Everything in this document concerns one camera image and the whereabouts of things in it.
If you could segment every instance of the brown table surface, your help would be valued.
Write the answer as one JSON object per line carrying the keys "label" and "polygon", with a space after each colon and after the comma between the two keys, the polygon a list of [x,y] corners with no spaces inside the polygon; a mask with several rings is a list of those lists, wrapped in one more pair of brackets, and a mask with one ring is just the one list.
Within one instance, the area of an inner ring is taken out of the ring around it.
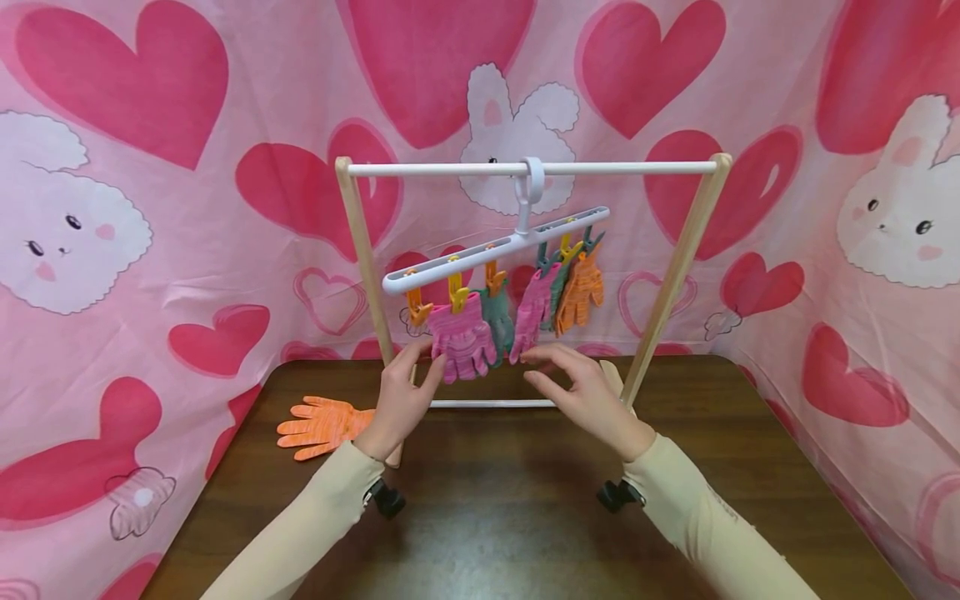
{"label": "brown table surface", "polygon": [[[613,359],[625,375],[630,359]],[[198,598],[303,488],[305,464],[276,446],[304,395],[376,401],[376,362],[297,362],[267,382],[183,524],[148,600]],[[519,370],[442,386],[437,398],[525,398]],[[824,600],[911,596],[737,367],[716,356],[654,359],[637,413],[671,437]],[[637,505],[594,494],[622,468],[552,409],[434,410],[386,478],[407,507],[371,507],[297,598],[714,598]]]}

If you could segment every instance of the orange glove on table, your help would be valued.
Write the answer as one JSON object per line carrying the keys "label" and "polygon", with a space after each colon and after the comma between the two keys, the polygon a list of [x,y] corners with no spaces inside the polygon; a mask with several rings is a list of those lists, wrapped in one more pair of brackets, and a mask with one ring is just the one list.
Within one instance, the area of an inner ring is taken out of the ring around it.
{"label": "orange glove on table", "polygon": [[281,448],[310,446],[297,450],[295,461],[321,456],[347,440],[353,441],[367,428],[375,412],[358,411],[349,402],[319,396],[304,396],[303,401],[305,404],[290,409],[290,414],[299,420],[285,421],[276,428],[283,436],[276,442]]}
{"label": "orange glove on table", "polygon": [[574,324],[584,326],[589,320],[589,303],[603,304],[603,273],[596,266],[597,246],[593,252],[580,252],[577,264],[573,265],[570,281],[557,309],[554,328],[557,337],[564,335]]}

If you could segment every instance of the glove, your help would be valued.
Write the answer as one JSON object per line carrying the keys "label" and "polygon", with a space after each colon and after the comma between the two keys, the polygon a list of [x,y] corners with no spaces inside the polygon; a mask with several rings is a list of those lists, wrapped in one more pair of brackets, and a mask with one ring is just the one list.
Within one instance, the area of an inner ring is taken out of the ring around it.
{"label": "glove", "polygon": [[433,332],[431,357],[436,359],[446,354],[444,383],[460,379],[483,377],[496,362],[496,348],[490,326],[483,320],[480,294],[470,292],[464,309],[457,314],[450,312],[450,305],[434,306],[426,318]]}
{"label": "glove", "polygon": [[550,314],[547,315],[545,321],[540,323],[540,331],[553,331],[556,328],[554,317],[557,314],[557,309],[560,307],[560,298],[564,295],[564,288],[569,279],[570,267],[572,265],[572,260],[566,264],[561,264],[560,270],[557,272],[557,278],[553,280],[553,284],[550,286]]}
{"label": "glove", "polygon": [[590,255],[580,252],[573,266],[570,282],[560,300],[556,316],[557,337],[564,335],[574,324],[584,326],[589,319],[589,302],[603,304],[603,273],[596,266],[597,250]]}
{"label": "glove", "polygon": [[290,414],[300,420],[288,420],[276,428],[283,436],[276,442],[281,448],[315,444],[297,450],[295,461],[336,450],[343,442],[360,435],[373,419],[373,409],[358,411],[349,402],[319,396],[304,396],[303,401],[306,404],[290,409]]}
{"label": "glove", "polygon": [[496,362],[490,363],[491,367],[499,367],[514,345],[514,322],[510,318],[510,302],[504,292],[506,285],[507,281],[504,280],[500,293],[494,298],[490,297],[487,288],[480,290],[480,311],[483,320],[490,325],[493,346],[496,348]]}
{"label": "glove", "polygon": [[540,337],[540,323],[550,317],[550,286],[557,279],[561,264],[556,262],[547,271],[537,271],[523,292],[523,300],[516,309],[514,345],[510,348],[510,364],[515,365],[520,354],[532,348]]}

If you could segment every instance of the black clamp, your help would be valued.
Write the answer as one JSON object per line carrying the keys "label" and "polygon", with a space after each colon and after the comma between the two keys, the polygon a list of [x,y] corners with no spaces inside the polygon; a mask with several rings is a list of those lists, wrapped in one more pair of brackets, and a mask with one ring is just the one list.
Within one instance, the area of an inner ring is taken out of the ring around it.
{"label": "black clamp", "polygon": [[616,514],[623,508],[624,504],[638,502],[640,507],[647,505],[647,499],[625,480],[620,480],[616,485],[613,481],[604,482],[600,492],[597,492],[597,499],[613,514]]}
{"label": "black clamp", "polygon": [[363,505],[367,506],[371,498],[376,504],[376,510],[387,520],[394,518],[407,505],[406,498],[397,490],[388,488],[383,479],[377,479],[376,483],[367,490],[363,498]]}

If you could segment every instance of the bunny print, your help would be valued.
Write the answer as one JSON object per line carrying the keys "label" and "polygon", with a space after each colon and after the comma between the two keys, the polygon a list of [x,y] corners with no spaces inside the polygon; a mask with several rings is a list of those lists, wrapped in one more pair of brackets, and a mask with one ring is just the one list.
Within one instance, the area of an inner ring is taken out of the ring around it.
{"label": "bunny print", "polygon": [[960,156],[936,162],[949,126],[945,96],[921,96],[903,113],[840,210],[837,238],[851,264],[909,287],[960,283]]}
{"label": "bunny print", "polygon": [[0,112],[0,284],[61,315],[102,300],[150,247],[143,214],[119,189],[66,171],[86,147],[49,117]]}
{"label": "bunny print", "polygon": [[[572,162],[576,155],[558,132],[569,132],[577,122],[580,99],[569,87],[544,84],[520,103],[516,113],[510,92],[495,64],[481,64],[470,72],[467,88],[470,142],[461,162],[519,162],[535,156],[543,162]],[[556,210],[573,192],[573,177],[547,177],[534,214]],[[505,177],[461,177],[469,198],[505,215],[518,213],[514,182]]]}

